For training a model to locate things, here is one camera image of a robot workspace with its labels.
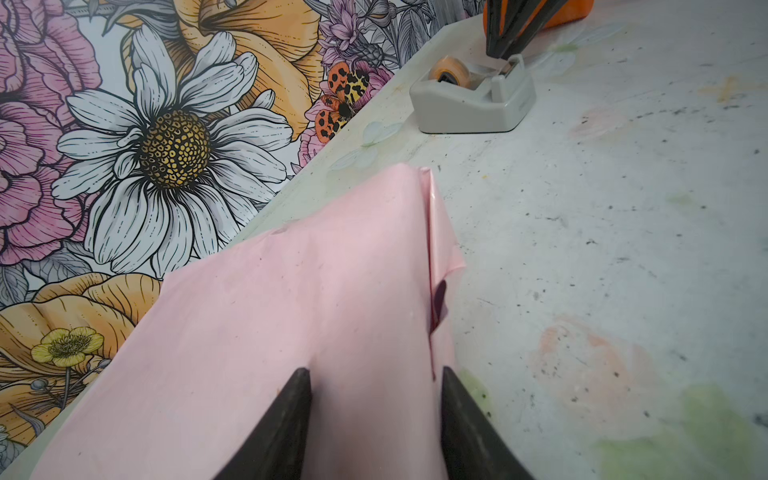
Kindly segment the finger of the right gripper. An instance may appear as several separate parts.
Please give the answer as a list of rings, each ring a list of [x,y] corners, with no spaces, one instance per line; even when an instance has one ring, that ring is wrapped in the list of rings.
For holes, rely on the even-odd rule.
[[[486,33],[486,54],[500,59],[505,51],[503,39],[507,17],[510,12],[509,0],[487,0],[485,4],[484,24]]]
[[[502,57],[520,54],[566,3],[566,0],[511,1],[500,30]]]

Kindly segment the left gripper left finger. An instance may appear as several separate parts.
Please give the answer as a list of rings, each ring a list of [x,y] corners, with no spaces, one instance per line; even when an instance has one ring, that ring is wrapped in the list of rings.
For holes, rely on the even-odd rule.
[[[299,479],[311,405],[310,370],[298,368],[215,479]]]

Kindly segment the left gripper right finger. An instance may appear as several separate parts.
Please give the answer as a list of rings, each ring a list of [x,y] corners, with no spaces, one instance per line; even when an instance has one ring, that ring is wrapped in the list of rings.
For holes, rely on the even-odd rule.
[[[450,480],[533,480],[448,366],[441,385],[441,448]]]

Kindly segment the purple wrapping paper sheet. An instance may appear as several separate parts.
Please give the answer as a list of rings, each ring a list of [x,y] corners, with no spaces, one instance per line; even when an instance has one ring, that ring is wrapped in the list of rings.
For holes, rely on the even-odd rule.
[[[463,262],[432,172],[392,166],[317,213],[172,273],[36,479],[211,479],[299,368],[306,479],[443,479],[433,312]]]

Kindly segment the orange bottle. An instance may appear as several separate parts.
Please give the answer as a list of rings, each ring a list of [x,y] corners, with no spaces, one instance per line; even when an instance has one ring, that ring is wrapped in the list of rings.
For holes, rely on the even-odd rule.
[[[489,14],[491,5],[499,5],[501,17],[498,20],[498,24],[501,27],[504,27],[506,25],[507,18],[513,18],[518,12],[522,12],[526,7],[526,3],[530,4],[530,1],[486,1],[482,11],[484,34],[488,35],[489,33]],[[591,13],[593,6],[593,0],[563,1],[560,5],[560,8],[552,14],[552,16],[548,19],[548,22],[544,24],[542,28],[546,30],[583,20]]]

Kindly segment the grey tape dispenser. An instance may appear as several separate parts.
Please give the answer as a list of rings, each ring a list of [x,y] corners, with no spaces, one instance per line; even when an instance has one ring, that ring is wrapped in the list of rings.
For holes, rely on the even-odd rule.
[[[491,67],[454,56],[438,60],[410,87],[416,124],[426,134],[489,134],[514,130],[536,91],[519,54]]]

